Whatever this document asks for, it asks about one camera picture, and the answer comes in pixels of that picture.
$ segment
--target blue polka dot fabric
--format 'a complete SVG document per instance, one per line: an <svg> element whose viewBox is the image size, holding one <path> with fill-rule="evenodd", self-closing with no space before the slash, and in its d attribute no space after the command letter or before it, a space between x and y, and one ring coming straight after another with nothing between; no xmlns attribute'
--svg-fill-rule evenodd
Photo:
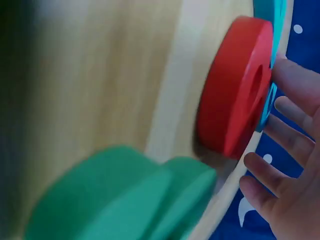
<svg viewBox="0 0 320 240"><path fill-rule="evenodd" d="M320 73L320 1L294 0L291 32L286 56L301 66ZM278 90L276 96L282 96ZM302 131L284 118L275 108L271 113L288 125ZM263 134L256 152L267 162L291 177L298 177L302 168L278 144ZM240 190L211 240L275 240L269 224L250 206Z"/></svg>

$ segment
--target wooden toy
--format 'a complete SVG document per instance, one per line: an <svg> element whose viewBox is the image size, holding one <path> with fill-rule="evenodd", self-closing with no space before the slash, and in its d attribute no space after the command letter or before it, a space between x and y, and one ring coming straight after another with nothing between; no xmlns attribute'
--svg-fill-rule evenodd
<svg viewBox="0 0 320 240"><path fill-rule="evenodd" d="M209 149L238 160L245 151L270 85L272 32L268 21L238 17L223 39L198 108L197 134Z"/></svg>
<svg viewBox="0 0 320 240"><path fill-rule="evenodd" d="M273 68L276 56L278 52L278 47L281 39L281 34L283 32L283 27L285 23L286 17L286 9L287 9L287 0L254 0L253 1L253 15L256 18L265 19L270 21L273 26L273 46L272 46L272 56L270 67ZM261 132L268 120L271 109L273 107L277 85L273 82L269 89L267 99L263 108L262 115L260 117L259 124L256 128L258 132Z"/></svg>

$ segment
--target red ring hole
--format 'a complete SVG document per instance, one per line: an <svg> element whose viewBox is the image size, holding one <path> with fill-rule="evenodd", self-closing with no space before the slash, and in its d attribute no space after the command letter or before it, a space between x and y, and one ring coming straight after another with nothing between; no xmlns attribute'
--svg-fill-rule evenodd
<svg viewBox="0 0 320 240"><path fill-rule="evenodd" d="M253 82L250 88L250 92L249 92L249 98L248 98L248 102L247 102L247 106L248 106L248 111L251 111L253 104L257 98L259 89L260 89L260 85L261 85L261 81L262 81L262 77L263 77L263 66L260 65L257 69L257 71L255 72L254 78L253 78Z"/></svg>

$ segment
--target wooden board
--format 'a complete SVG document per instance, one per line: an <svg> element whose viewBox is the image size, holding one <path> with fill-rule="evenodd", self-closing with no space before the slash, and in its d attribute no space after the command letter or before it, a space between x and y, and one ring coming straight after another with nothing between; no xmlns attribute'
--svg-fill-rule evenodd
<svg viewBox="0 0 320 240"><path fill-rule="evenodd" d="M239 15L253 15L251 0L36 1L17 235L59 176L101 148L128 144L161 163L191 156L218 170L221 191L190 236L207 239L246 168L242 159L233 171L236 162L198 146L194 123L209 67Z"/></svg>

